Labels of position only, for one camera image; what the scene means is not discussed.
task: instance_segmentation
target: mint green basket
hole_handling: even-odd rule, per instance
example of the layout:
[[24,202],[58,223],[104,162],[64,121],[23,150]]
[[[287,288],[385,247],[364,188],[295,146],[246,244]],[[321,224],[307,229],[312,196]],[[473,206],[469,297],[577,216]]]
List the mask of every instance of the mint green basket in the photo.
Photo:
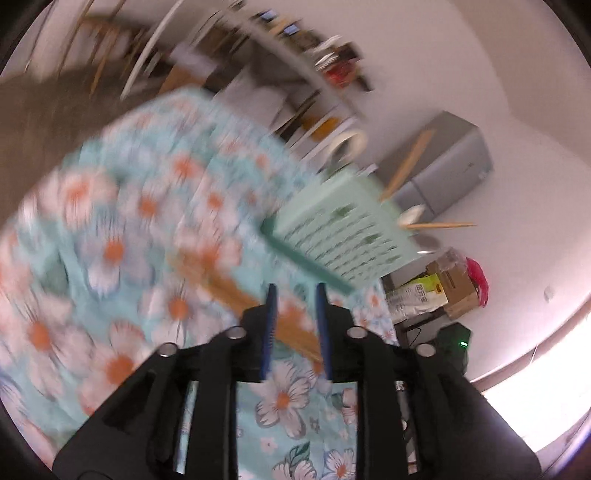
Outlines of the mint green basket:
[[419,257],[398,227],[400,209],[383,186],[345,167],[320,177],[267,218],[261,232],[280,253],[344,294]]

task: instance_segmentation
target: wooden handle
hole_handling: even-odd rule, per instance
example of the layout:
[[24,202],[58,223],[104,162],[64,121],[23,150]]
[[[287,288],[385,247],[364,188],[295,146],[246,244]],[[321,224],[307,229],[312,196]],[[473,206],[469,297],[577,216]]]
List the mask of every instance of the wooden handle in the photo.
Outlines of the wooden handle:
[[384,202],[388,200],[397,190],[404,184],[407,177],[412,172],[414,166],[425,153],[425,149],[433,138],[435,130],[425,130],[417,137],[413,147],[410,149],[408,157],[402,162],[386,189],[380,195],[379,201]]
[[405,225],[402,228],[405,230],[429,230],[431,228],[463,228],[466,226],[476,226],[476,224],[472,222],[413,223],[412,225]]
[[[244,310],[259,306],[261,302],[243,292],[230,277],[218,272],[205,271],[199,260],[192,254],[180,252],[168,259],[175,271],[194,285],[205,288],[214,299],[229,308],[237,318],[242,318]],[[312,332],[303,330],[299,325],[279,315],[275,326],[275,338],[320,364],[320,342]]]

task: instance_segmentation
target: bright window light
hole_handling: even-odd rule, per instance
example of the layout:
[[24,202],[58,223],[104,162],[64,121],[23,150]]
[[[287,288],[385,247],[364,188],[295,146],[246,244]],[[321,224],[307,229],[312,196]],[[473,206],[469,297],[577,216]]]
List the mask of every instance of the bright window light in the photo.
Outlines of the bright window light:
[[589,316],[550,351],[484,392],[489,403],[538,452],[591,406]]

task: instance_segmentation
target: wooden utensil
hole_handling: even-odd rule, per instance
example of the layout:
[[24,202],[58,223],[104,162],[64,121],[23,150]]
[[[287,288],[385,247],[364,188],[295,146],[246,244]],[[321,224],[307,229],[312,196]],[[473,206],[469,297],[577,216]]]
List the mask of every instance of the wooden utensil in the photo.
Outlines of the wooden utensil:
[[476,226],[472,222],[451,222],[451,223],[414,223],[412,225],[405,225],[401,228],[405,230],[428,230],[431,228],[464,228],[467,226]]
[[412,172],[413,168],[423,156],[425,149],[431,142],[433,135],[435,134],[435,130],[425,130],[419,134],[417,137],[413,147],[408,154],[408,157],[402,162],[390,183],[384,190],[384,192],[380,195],[379,201],[384,202],[388,200],[394,193],[398,191],[398,189],[404,184],[405,180],[408,178],[410,173]]
[[[243,292],[234,280],[216,271],[206,271],[199,258],[189,252],[179,252],[168,259],[175,271],[194,285],[205,288],[211,296],[229,308],[237,318],[244,310],[259,306],[260,300]],[[304,355],[313,362],[323,363],[320,342],[316,335],[307,332],[279,314],[275,326],[275,338]]]

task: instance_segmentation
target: metal screw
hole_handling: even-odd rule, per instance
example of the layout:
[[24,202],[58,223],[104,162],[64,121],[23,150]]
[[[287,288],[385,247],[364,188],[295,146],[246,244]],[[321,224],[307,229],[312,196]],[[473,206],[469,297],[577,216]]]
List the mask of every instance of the metal screw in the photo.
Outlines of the metal screw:
[[178,351],[178,346],[176,343],[163,343],[158,348],[158,354],[160,356],[173,356]]
[[437,349],[431,345],[430,343],[421,343],[418,347],[417,347],[417,353],[420,356],[433,356],[435,355],[435,352],[437,352]]
[[363,327],[351,327],[347,330],[347,335],[351,338],[365,338],[368,335],[368,331]]
[[244,338],[246,336],[246,330],[242,327],[232,327],[226,331],[226,335],[229,339],[239,340],[240,338]]

